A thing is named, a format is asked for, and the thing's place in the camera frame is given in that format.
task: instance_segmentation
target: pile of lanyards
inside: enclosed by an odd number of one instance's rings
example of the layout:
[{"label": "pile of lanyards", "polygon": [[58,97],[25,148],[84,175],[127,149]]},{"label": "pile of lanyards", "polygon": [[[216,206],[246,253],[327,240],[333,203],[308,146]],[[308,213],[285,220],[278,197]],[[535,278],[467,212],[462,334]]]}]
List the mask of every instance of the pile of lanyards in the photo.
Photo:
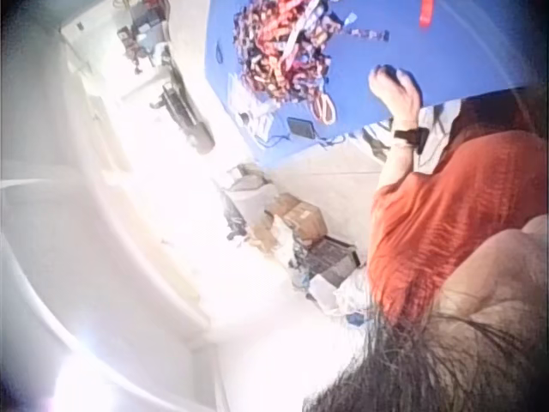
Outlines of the pile of lanyards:
[{"label": "pile of lanyards", "polygon": [[332,124],[334,103],[323,90],[331,64],[323,54],[327,42],[338,33],[388,41],[389,32],[346,28],[356,16],[341,21],[328,2],[254,0],[234,16],[233,41],[244,85],[279,104],[305,100],[318,121]]}]

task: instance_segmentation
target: black hair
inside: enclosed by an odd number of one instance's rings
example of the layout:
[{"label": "black hair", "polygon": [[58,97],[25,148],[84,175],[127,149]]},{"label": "black hair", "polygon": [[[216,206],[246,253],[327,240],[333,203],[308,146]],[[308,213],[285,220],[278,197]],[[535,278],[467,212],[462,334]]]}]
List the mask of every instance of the black hair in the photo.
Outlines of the black hair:
[{"label": "black hair", "polygon": [[[457,324],[476,342],[437,338],[432,333],[437,323]],[[542,340],[532,346],[506,330],[443,315],[392,324],[375,308],[363,354],[330,387],[306,400],[303,411],[548,411]]]}]

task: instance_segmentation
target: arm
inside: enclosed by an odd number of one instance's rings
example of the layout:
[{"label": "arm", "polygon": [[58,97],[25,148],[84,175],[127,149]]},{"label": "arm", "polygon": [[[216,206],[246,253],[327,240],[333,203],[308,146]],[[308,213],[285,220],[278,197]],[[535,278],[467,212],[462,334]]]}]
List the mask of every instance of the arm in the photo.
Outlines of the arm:
[{"label": "arm", "polygon": [[[393,80],[384,67],[376,67],[368,78],[371,91],[393,114],[393,130],[418,128],[420,98],[419,91],[409,75],[396,71]],[[377,188],[392,185],[403,180],[413,171],[414,148],[406,141],[394,138],[393,144],[379,176]]]}]

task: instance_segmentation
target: red tag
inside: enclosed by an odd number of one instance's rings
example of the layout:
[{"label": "red tag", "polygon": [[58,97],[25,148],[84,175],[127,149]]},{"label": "red tag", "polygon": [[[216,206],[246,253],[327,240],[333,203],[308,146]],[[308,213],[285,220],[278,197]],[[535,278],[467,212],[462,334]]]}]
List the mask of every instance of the red tag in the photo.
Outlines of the red tag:
[{"label": "red tag", "polygon": [[432,11],[435,0],[421,0],[421,12],[419,14],[419,26],[429,27],[432,21]]}]

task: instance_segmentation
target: box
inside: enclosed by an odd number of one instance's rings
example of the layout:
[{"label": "box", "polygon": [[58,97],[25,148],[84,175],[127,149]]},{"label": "box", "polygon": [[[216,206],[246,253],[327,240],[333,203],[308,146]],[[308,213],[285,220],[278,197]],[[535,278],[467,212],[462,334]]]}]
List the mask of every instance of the box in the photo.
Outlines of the box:
[{"label": "box", "polygon": [[328,233],[322,212],[310,203],[299,203],[287,212],[282,220],[305,246],[314,245]]},{"label": "box", "polygon": [[312,247],[305,262],[311,276],[322,276],[335,288],[338,288],[360,265],[353,246],[329,237],[325,237]]},{"label": "box", "polygon": [[250,235],[248,243],[263,253],[270,254],[278,245],[276,237],[271,232],[272,226],[271,217],[265,215],[256,225],[248,228],[248,234]]},{"label": "box", "polygon": [[299,199],[289,193],[282,193],[269,206],[265,208],[265,213],[271,217],[284,217],[286,213],[299,204]]}]

